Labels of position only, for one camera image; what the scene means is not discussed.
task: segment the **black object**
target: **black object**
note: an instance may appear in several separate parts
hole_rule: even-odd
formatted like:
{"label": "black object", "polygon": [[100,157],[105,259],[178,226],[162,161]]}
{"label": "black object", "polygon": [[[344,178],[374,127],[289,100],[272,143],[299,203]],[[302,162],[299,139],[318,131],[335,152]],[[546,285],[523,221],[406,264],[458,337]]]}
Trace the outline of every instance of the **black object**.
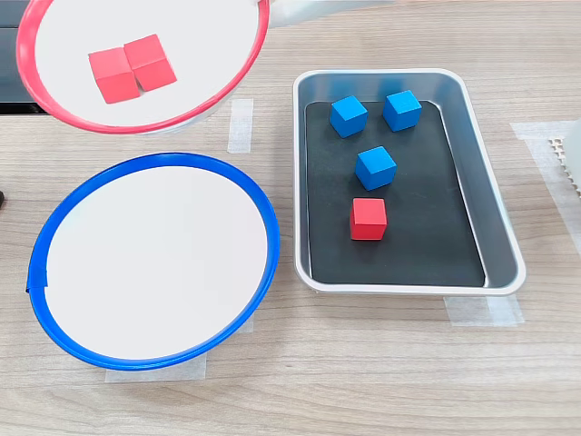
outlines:
{"label": "black object", "polygon": [[[312,278],[344,284],[482,287],[485,275],[438,108],[422,103],[416,127],[393,133],[382,102],[363,103],[367,127],[341,139],[330,103],[306,109]],[[365,190],[357,155],[385,146],[398,165],[392,185]],[[350,239],[353,198],[384,198],[389,226],[380,242]]]}
{"label": "black object", "polygon": [[17,28],[28,3],[28,0],[0,0],[0,27]]}
{"label": "black object", "polygon": [[20,80],[16,66],[18,25],[27,0],[0,0],[0,115],[46,114]]}

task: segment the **red cube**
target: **red cube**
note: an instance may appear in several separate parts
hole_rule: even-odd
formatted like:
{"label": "red cube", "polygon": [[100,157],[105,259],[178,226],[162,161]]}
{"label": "red cube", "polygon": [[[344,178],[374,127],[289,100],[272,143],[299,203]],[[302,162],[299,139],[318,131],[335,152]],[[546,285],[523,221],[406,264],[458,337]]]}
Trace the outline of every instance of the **red cube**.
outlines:
{"label": "red cube", "polygon": [[144,91],[152,91],[177,81],[157,35],[124,46],[127,60]]}
{"label": "red cube", "polygon": [[382,198],[356,198],[351,208],[351,239],[381,241],[388,228],[388,215]]}
{"label": "red cube", "polygon": [[91,53],[89,63],[106,103],[118,103],[139,97],[135,74],[121,47]]}

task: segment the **blue cube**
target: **blue cube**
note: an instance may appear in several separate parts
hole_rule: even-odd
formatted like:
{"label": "blue cube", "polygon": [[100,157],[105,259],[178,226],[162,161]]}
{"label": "blue cube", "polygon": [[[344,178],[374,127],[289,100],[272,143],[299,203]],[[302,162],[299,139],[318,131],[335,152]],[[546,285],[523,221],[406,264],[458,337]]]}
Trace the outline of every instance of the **blue cube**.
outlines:
{"label": "blue cube", "polygon": [[411,91],[390,95],[383,108],[383,118],[393,132],[416,125],[421,114],[421,104]]}
{"label": "blue cube", "polygon": [[368,191],[393,182],[397,170],[398,166],[383,147],[359,153],[355,164],[355,174]]}
{"label": "blue cube", "polygon": [[330,123],[341,138],[361,132],[367,124],[367,109],[354,96],[334,103],[330,109]]}

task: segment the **red-rimmed bowl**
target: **red-rimmed bowl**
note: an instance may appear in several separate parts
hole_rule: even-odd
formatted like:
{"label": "red-rimmed bowl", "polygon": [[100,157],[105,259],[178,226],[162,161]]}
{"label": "red-rimmed bowl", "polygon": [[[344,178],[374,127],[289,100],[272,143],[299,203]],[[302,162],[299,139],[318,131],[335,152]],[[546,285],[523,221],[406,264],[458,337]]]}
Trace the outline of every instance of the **red-rimmed bowl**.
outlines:
{"label": "red-rimmed bowl", "polygon": [[[101,134],[145,134],[205,118],[250,71],[264,43],[269,0],[32,0],[16,58],[47,113]],[[178,77],[141,97],[107,104],[88,55],[157,34]]]}

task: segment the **table surface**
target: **table surface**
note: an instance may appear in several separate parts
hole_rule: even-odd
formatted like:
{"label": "table surface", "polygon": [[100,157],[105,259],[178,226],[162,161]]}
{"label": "table surface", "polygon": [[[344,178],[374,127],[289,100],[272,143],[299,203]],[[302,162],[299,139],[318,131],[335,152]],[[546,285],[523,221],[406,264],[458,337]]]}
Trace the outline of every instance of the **table surface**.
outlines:
{"label": "table surface", "polygon": [[[0,118],[3,435],[578,435],[581,258],[511,122],[581,115],[581,3],[412,2],[270,32],[237,93],[251,154],[228,154],[229,106],[178,134],[113,137],[47,116]],[[528,268],[525,323],[452,326],[442,298],[317,295],[292,264],[292,97],[318,68],[442,67],[464,78]],[[44,221],[78,184],[142,154],[209,154],[271,198],[281,264],[254,333],[208,354],[203,381],[105,384],[52,343],[25,293]]]}

